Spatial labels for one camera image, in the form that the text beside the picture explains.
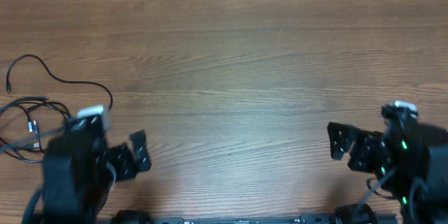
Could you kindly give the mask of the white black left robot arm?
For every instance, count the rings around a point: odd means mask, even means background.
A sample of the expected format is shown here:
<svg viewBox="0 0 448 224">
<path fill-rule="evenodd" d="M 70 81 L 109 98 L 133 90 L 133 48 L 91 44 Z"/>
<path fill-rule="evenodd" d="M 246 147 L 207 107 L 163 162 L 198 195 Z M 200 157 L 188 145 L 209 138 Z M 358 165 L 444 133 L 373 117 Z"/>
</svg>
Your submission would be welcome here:
<svg viewBox="0 0 448 224">
<path fill-rule="evenodd" d="M 151 169 L 143 130 L 110 147 L 100 115 L 77 117 L 52 138 L 41 163 L 43 185 L 31 197 L 23 223 L 96 223 L 118 181 Z"/>
</svg>

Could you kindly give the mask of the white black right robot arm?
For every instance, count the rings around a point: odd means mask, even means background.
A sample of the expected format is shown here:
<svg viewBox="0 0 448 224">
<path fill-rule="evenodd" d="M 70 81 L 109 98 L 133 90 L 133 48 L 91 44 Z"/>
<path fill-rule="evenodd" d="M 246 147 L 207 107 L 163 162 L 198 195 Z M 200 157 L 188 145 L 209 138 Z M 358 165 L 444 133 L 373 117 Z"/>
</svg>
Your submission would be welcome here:
<svg viewBox="0 0 448 224">
<path fill-rule="evenodd" d="M 404 223 L 446 223 L 447 130 L 409 113 L 386 113 L 384 119 L 384 132 L 329 122 L 331 158 L 348 153 L 350 170 L 374 175 L 370 191 L 390 192 Z"/>
</svg>

